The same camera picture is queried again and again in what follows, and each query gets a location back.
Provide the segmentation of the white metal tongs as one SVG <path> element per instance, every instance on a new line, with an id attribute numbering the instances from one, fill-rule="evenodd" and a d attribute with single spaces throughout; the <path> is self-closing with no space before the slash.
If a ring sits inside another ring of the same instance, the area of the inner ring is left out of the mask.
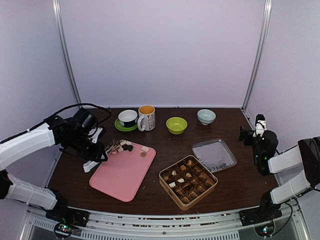
<path id="1" fill-rule="evenodd" d="M 83 170 L 85 173 L 89 173 L 94 167 L 96 167 L 97 165 L 99 165 L 102 162 L 107 162 L 108 161 L 108 155 L 110 153 L 115 153 L 116 152 L 116 148 L 120 145 L 120 141 L 119 140 L 113 140 L 111 141 L 107 147 L 104 149 L 105 153 L 102 154 L 102 161 L 87 161 L 86 163 L 83 164 Z"/>

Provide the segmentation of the bear print tin lid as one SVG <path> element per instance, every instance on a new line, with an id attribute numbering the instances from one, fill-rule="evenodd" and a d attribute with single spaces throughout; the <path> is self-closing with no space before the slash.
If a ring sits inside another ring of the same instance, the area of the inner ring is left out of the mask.
<path id="1" fill-rule="evenodd" d="M 237 164 L 232 151 L 221 138 L 195 143 L 191 150 L 211 173 L 232 168 Z"/>

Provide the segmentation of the gold chocolate tin box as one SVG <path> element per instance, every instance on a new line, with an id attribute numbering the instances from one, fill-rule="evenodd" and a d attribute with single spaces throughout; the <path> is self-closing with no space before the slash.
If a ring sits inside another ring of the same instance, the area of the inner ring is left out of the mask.
<path id="1" fill-rule="evenodd" d="M 188 155 L 163 169 L 158 176 L 160 185 L 183 211 L 200 202 L 218 184 L 218 178 L 193 155 Z M 178 182 L 180 178 L 183 178 L 184 182 Z M 171 188 L 170 183 L 175 183 L 176 186 Z"/>

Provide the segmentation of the speckled white heart chocolate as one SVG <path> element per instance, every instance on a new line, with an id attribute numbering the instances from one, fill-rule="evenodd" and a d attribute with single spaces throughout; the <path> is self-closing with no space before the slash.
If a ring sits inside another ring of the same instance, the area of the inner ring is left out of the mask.
<path id="1" fill-rule="evenodd" d="M 177 181 L 178 181 L 179 183 L 183 183 L 185 180 L 184 180 L 183 178 L 179 178 Z"/>

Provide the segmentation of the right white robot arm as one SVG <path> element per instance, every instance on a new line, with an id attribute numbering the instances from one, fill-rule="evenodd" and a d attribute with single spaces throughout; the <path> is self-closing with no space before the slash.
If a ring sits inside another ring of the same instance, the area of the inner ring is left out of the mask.
<path id="1" fill-rule="evenodd" d="M 303 166 L 295 177 L 262 195 L 260 205 L 255 209 L 259 220 L 268 220 L 281 204 L 320 184 L 319 137 L 299 140 L 294 147 L 275 155 L 279 143 L 276 133 L 258 122 L 255 130 L 241 126 L 238 140 L 245 146 L 252 147 L 254 165 L 264 177 Z"/>

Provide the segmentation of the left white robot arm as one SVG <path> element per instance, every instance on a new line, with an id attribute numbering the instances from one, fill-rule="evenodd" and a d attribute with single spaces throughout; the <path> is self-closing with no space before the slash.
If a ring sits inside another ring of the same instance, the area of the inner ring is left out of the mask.
<path id="1" fill-rule="evenodd" d="M 72 148 L 89 163 L 108 160 L 100 138 L 106 129 L 85 108 L 72 117 L 62 118 L 57 113 L 35 126 L 0 142 L 0 198 L 13 199 L 35 205 L 53 213 L 61 222 L 72 218 L 67 200 L 59 192 L 35 186 L 8 173 L 7 167 L 39 150 L 61 146 L 61 151 Z"/>

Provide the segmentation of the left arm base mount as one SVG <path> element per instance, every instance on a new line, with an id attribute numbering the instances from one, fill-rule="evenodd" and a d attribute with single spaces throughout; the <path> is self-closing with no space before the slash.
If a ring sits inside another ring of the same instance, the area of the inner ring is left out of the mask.
<path id="1" fill-rule="evenodd" d="M 86 227 L 90 213 L 88 211 L 67 207 L 65 211 L 58 213 L 57 210 L 46 210 L 46 218 L 70 227 Z"/>

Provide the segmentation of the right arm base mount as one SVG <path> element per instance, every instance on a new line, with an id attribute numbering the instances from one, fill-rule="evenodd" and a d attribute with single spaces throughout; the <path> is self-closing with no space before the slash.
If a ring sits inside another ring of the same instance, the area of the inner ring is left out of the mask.
<path id="1" fill-rule="evenodd" d="M 282 216 L 280 209 L 262 209 L 255 207 L 250 209 L 241 210 L 239 213 L 242 226 L 256 225 L 259 223 L 272 221 Z"/>

